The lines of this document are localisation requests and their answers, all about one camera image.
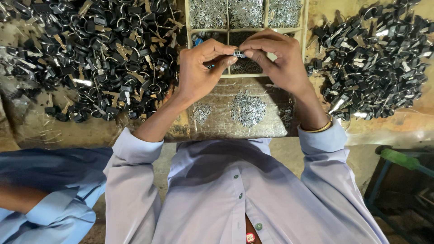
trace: floor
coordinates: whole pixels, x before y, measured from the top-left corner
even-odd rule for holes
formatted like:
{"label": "floor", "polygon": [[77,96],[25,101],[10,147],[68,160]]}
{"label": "floor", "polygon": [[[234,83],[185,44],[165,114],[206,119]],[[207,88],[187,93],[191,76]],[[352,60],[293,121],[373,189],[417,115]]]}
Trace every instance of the floor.
{"label": "floor", "polygon": [[[421,148],[426,146],[432,147],[433,145],[434,142],[432,141],[424,141],[414,144],[394,145],[394,148]],[[175,143],[164,144],[160,158],[153,163],[155,171],[154,184],[159,190],[162,201],[164,201],[168,187],[167,175],[169,173],[171,159],[175,153],[175,146]],[[374,172],[380,158],[379,155],[375,154],[375,149],[377,147],[378,145],[374,144],[349,146],[350,154],[347,163],[354,172],[355,182],[362,195],[369,184],[369,180],[371,179],[372,173]],[[298,138],[274,138],[271,140],[270,150],[273,157],[282,162],[297,177],[300,177],[303,171],[303,154],[300,149]],[[85,238],[80,242],[81,244],[104,244],[105,242],[104,195],[101,196],[93,209],[96,212],[97,221]],[[393,233],[390,234],[390,237],[391,244],[406,243],[405,241],[402,242],[400,236],[393,235]]]}

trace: shirt sleeve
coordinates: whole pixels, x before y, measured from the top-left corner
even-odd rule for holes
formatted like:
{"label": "shirt sleeve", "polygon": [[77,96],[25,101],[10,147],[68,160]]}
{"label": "shirt sleeve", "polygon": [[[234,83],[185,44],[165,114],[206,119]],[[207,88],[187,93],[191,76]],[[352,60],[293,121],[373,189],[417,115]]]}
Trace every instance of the shirt sleeve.
{"label": "shirt sleeve", "polygon": [[76,195],[75,189],[47,195],[26,214],[27,221],[38,227],[6,243],[79,243],[94,224],[95,212],[74,199]]}
{"label": "shirt sleeve", "polygon": [[363,233],[361,243],[388,243],[346,164],[347,137],[337,119],[333,118],[331,128],[323,132],[298,131],[305,155],[301,181],[350,231]]}
{"label": "shirt sleeve", "polygon": [[145,142],[125,128],[113,146],[106,169],[106,244],[149,244],[160,215],[154,162],[163,141]]}

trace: light blue shirt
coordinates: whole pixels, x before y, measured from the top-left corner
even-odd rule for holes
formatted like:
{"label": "light blue shirt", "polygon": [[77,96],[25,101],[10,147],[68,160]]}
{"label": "light blue shirt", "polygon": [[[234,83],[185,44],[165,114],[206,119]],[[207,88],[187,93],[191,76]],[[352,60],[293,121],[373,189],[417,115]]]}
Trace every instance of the light blue shirt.
{"label": "light blue shirt", "polygon": [[161,206],[152,162],[163,142],[124,129],[104,170],[106,243],[242,244],[245,214],[264,244],[388,243],[345,162],[339,123],[299,137],[301,180],[270,155],[270,139],[178,143]]}
{"label": "light blue shirt", "polygon": [[28,149],[0,154],[0,181],[48,193],[27,214],[0,208],[2,244],[77,244],[95,222],[110,148]]}

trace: workbench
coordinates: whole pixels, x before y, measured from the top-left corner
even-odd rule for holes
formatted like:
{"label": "workbench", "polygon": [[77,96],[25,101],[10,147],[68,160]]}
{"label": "workbench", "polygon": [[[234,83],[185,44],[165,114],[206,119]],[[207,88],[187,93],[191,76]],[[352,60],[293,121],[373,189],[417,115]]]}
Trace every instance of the workbench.
{"label": "workbench", "polygon": [[[329,20],[335,17],[335,11],[339,9],[344,17],[356,15],[362,7],[375,3],[374,0],[310,0],[308,29],[322,24],[323,14]],[[381,0],[380,4],[390,3],[389,0]],[[415,13],[424,18],[434,19],[430,0],[422,0],[416,6]],[[16,45],[20,33],[14,25],[20,23],[0,23],[0,45]],[[309,42],[311,32],[308,31],[307,41]],[[319,53],[319,45],[313,43],[306,50],[305,63],[312,58],[322,58],[324,53]],[[428,67],[425,74],[428,78],[434,77],[434,68]],[[325,103],[320,90],[324,79],[319,75],[310,77],[319,101],[325,110],[329,105]],[[44,107],[48,101],[48,94],[43,92],[36,99],[37,102],[27,99],[10,100],[5,94],[11,94],[14,88],[20,83],[15,79],[8,79],[0,76],[1,95],[4,110],[0,108],[0,151],[15,150],[18,148],[70,148],[70,147],[101,147],[113,145],[114,141],[124,127],[137,128],[142,121],[129,120],[125,114],[118,116],[113,121],[91,118],[83,123],[60,122],[48,117],[44,113]],[[343,122],[349,137],[348,145],[364,143],[396,144],[402,140],[415,142],[427,140],[434,135],[434,90],[431,89],[433,81],[429,80],[424,85],[424,94],[414,102],[409,109],[400,109],[395,115],[386,119],[363,119],[352,118],[349,122]],[[230,103],[238,91],[249,90],[251,96],[257,96],[266,103],[267,113],[263,121],[248,128],[243,127],[240,122],[232,121]],[[77,93],[66,88],[59,87],[53,92],[53,99],[61,107],[66,104],[63,98],[67,95],[72,100],[77,100]],[[285,108],[288,102],[295,99],[277,88],[268,77],[248,77],[220,79],[216,87],[209,95],[199,102],[211,106],[211,114],[204,125],[199,125],[192,119],[196,103],[176,119],[165,136],[165,142],[180,142],[187,140],[203,140],[216,138],[261,138],[261,137],[285,137],[297,136],[296,117],[292,119],[291,125],[284,126],[279,116],[279,109]]]}

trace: bracelet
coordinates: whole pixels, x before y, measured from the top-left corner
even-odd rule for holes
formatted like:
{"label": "bracelet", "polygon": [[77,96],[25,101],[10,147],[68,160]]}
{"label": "bracelet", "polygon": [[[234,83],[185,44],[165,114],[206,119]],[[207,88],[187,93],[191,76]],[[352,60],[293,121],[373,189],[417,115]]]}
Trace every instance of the bracelet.
{"label": "bracelet", "polygon": [[314,130],[314,131],[305,131],[305,130],[303,130],[301,127],[300,127],[300,130],[302,130],[302,131],[304,131],[304,132],[308,132],[308,133],[315,133],[315,132],[321,132],[321,131],[325,131],[325,130],[327,130],[328,128],[329,128],[329,126],[332,124],[332,120],[333,120],[333,117],[332,117],[332,115],[330,115],[329,113],[327,113],[326,112],[326,114],[328,115],[328,116],[330,116],[330,121],[324,126],[324,127],[322,127],[321,129],[317,129],[317,130]]}

